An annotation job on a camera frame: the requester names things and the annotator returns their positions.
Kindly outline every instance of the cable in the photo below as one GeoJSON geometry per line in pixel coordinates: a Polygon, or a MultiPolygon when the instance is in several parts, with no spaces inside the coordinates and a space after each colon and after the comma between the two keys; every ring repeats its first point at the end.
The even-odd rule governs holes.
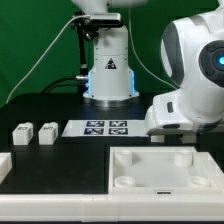
{"type": "Polygon", "coordinates": [[[62,28],[62,30],[59,32],[59,34],[56,36],[56,38],[52,41],[52,43],[49,45],[49,47],[45,50],[45,52],[42,54],[42,56],[39,58],[39,60],[34,64],[34,66],[30,69],[30,71],[23,77],[23,79],[21,79],[18,84],[13,88],[13,90],[10,92],[6,103],[9,102],[11,96],[13,95],[13,93],[16,91],[16,89],[29,77],[29,75],[33,72],[33,70],[37,67],[37,65],[42,61],[42,59],[45,57],[45,55],[48,53],[48,51],[51,49],[51,47],[56,43],[56,41],[59,39],[59,37],[61,36],[61,34],[64,32],[64,30],[67,28],[67,26],[74,20],[80,19],[80,18],[86,18],[89,16],[77,16],[77,17],[73,17],[72,19],[70,19],[65,26],[62,28]]]}
{"type": "Polygon", "coordinates": [[[69,81],[69,80],[75,80],[76,77],[75,76],[71,76],[71,77],[67,77],[67,78],[61,78],[61,79],[58,79],[54,82],[52,82],[51,84],[49,84],[48,86],[46,86],[42,91],[41,93],[46,93],[48,91],[48,89],[50,89],[52,86],[55,86],[56,84],[59,84],[61,82],[65,82],[65,81],[69,81]]]}
{"type": "Polygon", "coordinates": [[[134,46],[134,41],[133,41],[133,36],[132,36],[132,24],[131,24],[131,9],[129,8],[129,32],[130,32],[130,39],[131,39],[131,45],[132,45],[132,49],[134,52],[135,57],[137,58],[138,62],[140,63],[140,65],[154,78],[156,78],[157,80],[159,80],[160,82],[165,83],[166,85],[171,86],[173,89],[177,89],[177,87],[173,86],[172,84],[160,79],[159,77],[157,77],[155,74],[153,74],[152,72],[150,72],[145,65],[142,63],[142,61],[140,60],[140,58],[137,55],[137,52],[135,50],[135,46],[134,46]]]}
{"type": "Polygon", "coordinates": [[[78,86],[78,85],[77,85],[77,84],[55,85],[55,86],[52,86],[50,89],[48,89],[48,90],[46,91],[46,93],[50,93],[53,89],[56,89],[56,88],[68,87],[68,86],[76,87],[76,86],[78,86]]]}

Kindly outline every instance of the warning triangle label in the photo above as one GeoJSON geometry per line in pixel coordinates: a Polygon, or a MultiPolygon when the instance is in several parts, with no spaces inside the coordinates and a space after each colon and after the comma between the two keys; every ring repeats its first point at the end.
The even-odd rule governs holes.
{"type": "Polygon", "coordinates": [[[107,63],[107,66],[105,69],[117,69],[114,60],[111,58],[110,61],[107,63]]]}

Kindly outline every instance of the black table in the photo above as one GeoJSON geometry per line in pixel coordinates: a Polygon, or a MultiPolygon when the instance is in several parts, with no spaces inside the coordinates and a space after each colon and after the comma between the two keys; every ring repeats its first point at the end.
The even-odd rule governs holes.
{"type": "MultiPolygon", "coordinates": [[[[153,95],[121,108],[100,108],[84,104],[79,94],[26,94],[16,97],[0,110],[0,150],[11,152],[13,169],[0,185],[0,194],[107,194],[111,146],[180,146],[179,136],[164,144],[150,137],[62,138],[68,120],[144,120],[153,95]],[[34,125],[28,146],[14,146],[12,132],[20,123],[34,125]],[[57,122],[59,137],[52,146],[38,143],[44,123],[57,122]]],[[[194,145],[210,152],[224,169],[224,133],[198,136],[194,145]]]]}

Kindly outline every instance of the white cable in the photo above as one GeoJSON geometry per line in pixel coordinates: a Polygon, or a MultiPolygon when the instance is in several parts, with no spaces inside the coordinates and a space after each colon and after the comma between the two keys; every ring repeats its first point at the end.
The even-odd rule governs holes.
{"type": "Polygon", "coordinates": [[[56,36],[56,38],[52,41],[52,43],[50,44],[50,46],[47,48],[47,50],[42,54],[42,56],[39,58],[39,60],[34,64],[34,66],[30,69],[30,71],[27,73],[27,75],[24,76],[23,79],[21,79],[18,84],[13,88],[13,90],[10,92],[10,94],[8,95],[8,98],[6,100],[6,103],[9,102],[10,98],[12,97],[13,93],[16,91],[16,89],[29,77],[29,75],[33,72],[33,70],[37,67],[37,65],[42,61],[42,59],[45,57],[45,55],[47,54],[47,52],[51,49],[51,47],[56,43],[56,41],[59,39],[59,37],[61,36],[61,34],[64,32],[64,30],[67,28],[67,26],[74,20],[76,19],[80,19],[80,18],[85,18],[85,17],[89,17],[89,16],[77,16],[77,17],[73,17],[72,19],[70,19],[66,25],[62,28],[62,30],[59,32],[59,34],[56,36]]]}
{"type": "Polygon", "coordinates": [[[135,50],[135,46],[134,46],[134,41],[133,41],[133,36],[132,36],[132,24],[131,24],[131,9],[129,8],[129,32],[130,32],[130,39],[131,39],[131,45],[132,45],[132,49],[133,49],[133,52],[134,52],[134,55],[135,57],[137,58],[138,62],[140,63],[140,65],[151,75],[153,76],[154,78],[156,78],[157,80],[159,80],[160,82],[163,82],[165,83],[166,85],[169,85],[171,86],[172,88],[174,89],[177,89],[175,86],[173,86],[172,84],[160,79],[159,77],[157,77],[155,74],[153,74],[152,72],[150,72],[146,67],[145,65],[142,63],[142,61],[140,60],[140,58],[138,57],[138,54],[135,50]]]}

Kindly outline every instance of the green backdrop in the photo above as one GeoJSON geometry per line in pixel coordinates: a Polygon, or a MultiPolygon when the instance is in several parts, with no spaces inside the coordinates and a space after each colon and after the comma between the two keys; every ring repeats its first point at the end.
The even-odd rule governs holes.
{"type": "MultiPolygon", "coordinates": [[[[162,79],[169,80],[160,63],[160,40],[172,20],[214,10],[216,0],[149,0],[132,9],[133,39],[145,66],[162,79]]],[[[0,106],[12,88],[39,59],[60,29],[79,11],[70,0],[0,0],[0,106]]],[[[128,10],[118,9],[128,26],[128,10]]],[[[92,43],[86,47],[92,66],[92,43]]],[[[129,49],[129,65],[136,73],[140,92],[166,92],[169,89],[147,74],[129,49]]],[[[38,93],[56,79],[79,73],[79,50],[76,32],[68,28],[32,75],[13,97],[38,93]]],[[[74,92],[67,87],[57,91],[74,92]]]]}

